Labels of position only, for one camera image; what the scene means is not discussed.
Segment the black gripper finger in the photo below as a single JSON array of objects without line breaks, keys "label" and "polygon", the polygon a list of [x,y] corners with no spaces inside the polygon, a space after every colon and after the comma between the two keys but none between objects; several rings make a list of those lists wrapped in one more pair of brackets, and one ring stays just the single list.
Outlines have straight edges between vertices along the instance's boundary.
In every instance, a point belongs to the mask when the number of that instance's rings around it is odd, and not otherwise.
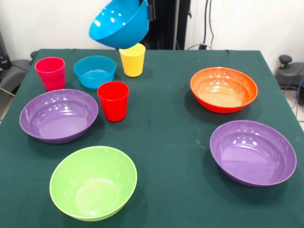
[{"label": "black gripper finger", "polygon": [[156,19],[155,0],[147,0],[147,1],[148,1],[149,20],[155,20]]}]

